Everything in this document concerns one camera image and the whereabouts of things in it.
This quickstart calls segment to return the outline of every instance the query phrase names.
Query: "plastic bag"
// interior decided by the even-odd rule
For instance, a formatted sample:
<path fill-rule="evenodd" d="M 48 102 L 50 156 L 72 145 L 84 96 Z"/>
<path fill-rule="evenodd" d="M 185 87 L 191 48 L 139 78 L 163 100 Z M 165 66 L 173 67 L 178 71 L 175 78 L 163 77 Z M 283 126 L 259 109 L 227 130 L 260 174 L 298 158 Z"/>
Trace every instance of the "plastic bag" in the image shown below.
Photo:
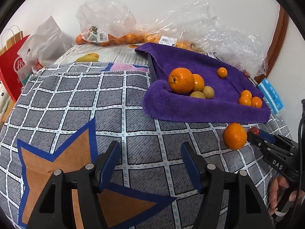
<path fill-rule="evenodd" d="M 42 23 L 35 33 L 31 34 L 18 51 L 27 66 L 31 66 L 33 73 L 37 62 L 41 67 L 53 64 L 61 55 L 72 47 L 72 42 L 62 35 L 53 17 Z"/>
<path fill-rule="evenodd" d="M 207 54 L 216 53 L 220 60 L 246 70 L 251 77 L 265 74 L 266 54 L 257 36 L 220 24 L 208 3 L 186 4 L 168 12 L 152 24 L 142 26 L 145 42 L 167 44 Z"/>
<path fill-rule="evenodd" d="M 144 42 L 124 0 L 87 0 L 77 11 L 81 34 L 76 44 L 134 44 Z"/>
<path fill-rule="evenodd" d="M 266 74 L 268 64 L 264 48 L 258 36 L 248 35 L 238 29 L 220 25 L 217 17 L 210 20 L 202 29 L 203 37 L 196 41 L 205 52 L 215 56 L 240 71 L 246 71 L 250 77 Z"/>
<path fill-rule="evenodd" d="M 200 34 L 198 27 L 207 24 L 211 17 L 209 4 L 186 4 L 181 9 L 169 11 L 152 24 L 143 25 L 141 30 L 144 32 L 145 42 L 166 44 L 166 37 L 170 37 L 176 40 L 176 47 L 203 52 L 196 44 Z"/>

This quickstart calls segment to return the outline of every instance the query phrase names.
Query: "cable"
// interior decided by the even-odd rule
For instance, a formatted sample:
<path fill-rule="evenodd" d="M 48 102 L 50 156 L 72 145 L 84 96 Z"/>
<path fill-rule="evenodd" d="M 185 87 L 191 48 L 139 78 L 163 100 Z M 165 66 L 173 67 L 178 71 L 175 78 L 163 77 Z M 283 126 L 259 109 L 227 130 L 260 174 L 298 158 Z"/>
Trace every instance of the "cable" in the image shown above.
<path fill-rule="evenodd" d="M 302 113 L 302 118 L 300 120 L 300 123 L 299 123 L 299 127 L 298 127 L 298 145 L 299 145 L 299 158 L 300 158 L 300 172 L 299 172 L 299 186 L 298 186 L 298 190 L 297 190 L 297 193 L 296 193 L 296 198 L 295 198 L 295 203 L 294 203 L 294 206 L 293 206 L 293 212 L 292 212 L 292 215 L 291 215 L 291 218 L 290 218 L 290 222 L 289 222 L 289 227 L 291 226 L 291 222 L 294 218 L 294 215 L 295 215 L 295 211 L 296 211 L 296 204 L 298 202 L 298 199 L 299 199 L 299 195 L 300 195 L 300 191 L 301 191 L 301 186 L 302 186 L 302 175 L 303 175 L 303 149 L 302 149 L 302 139 L 303 139 L 303 133 L 304 133 L 304 120 L 305 120 L 305 114 L 304 114 L 304 111 Z"/>

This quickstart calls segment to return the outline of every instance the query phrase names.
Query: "purple towel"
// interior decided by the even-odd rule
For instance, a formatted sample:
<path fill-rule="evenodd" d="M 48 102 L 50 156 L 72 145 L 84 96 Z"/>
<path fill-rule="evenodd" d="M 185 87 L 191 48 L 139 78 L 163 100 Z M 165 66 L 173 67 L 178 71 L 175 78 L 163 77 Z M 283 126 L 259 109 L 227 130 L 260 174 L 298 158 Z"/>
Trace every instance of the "purple towel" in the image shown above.
<path fill-rule="evenodd" d="M 233 66 L 196 52 L 155 43 L 146 43 L 136 49 L 149 53 L 159 80 L 147 90 L 142 106 L 151 117 L 178 122 L 237 122 L 266 123 L 270 109 L 263 101 L 262 108 L 238 104 L 240 93 L 249 90 L 263 100 L 263 93 Z M 178 67 L 188 68 L 203 77 L 206 86 L 215 91 L 212 100 L 177 95 L 170 89 L 167 78 Z M 225 67 L 228 76 L 221 79 L 217 69 Z"/>

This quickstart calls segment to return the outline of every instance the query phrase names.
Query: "hand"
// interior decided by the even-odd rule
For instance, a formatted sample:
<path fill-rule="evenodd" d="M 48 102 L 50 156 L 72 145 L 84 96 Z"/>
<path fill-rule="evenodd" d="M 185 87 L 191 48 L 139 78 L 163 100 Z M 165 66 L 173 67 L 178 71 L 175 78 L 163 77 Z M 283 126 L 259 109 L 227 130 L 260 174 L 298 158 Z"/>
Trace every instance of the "hand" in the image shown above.
<path fill-rule="evenodd" d="M 270 202 L 270 208 L 269 208 L 269 213 L 270 215 L 274 214 L 276 211 L 276 206 L 278 205 L 278 190 L 279 187 L 283 188 L 289 188 L 289 183 L 286 180 L 285 177 L 282 175 L 279 175 L 279 177 L 275 177 L 270 185 L 270 190 L 269 190 L 269 202 Z M 296 193 L 297 191 L 293 191 L 290 196 L 289 196 L 289 201 L 293 202 L 295 201 L 296 198 Z M 304 191 L 300 191 L 299 199 L 302 199 L 305 195 Z"/>

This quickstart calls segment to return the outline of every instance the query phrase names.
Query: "red paper bag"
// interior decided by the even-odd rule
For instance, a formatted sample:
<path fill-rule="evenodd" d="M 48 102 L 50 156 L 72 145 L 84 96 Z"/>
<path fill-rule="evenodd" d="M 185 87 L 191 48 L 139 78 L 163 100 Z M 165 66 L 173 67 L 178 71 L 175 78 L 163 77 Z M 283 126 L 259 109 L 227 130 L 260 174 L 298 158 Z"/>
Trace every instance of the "red paper bag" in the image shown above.
<path fill-rule="evenodd" d="M 13 101 L 17 101 L 21 89 L 32 74 L 31 67 L 26 66 L 17 52 L 28 36 L 18 41 L 0 56 L 0 79 Z"/>

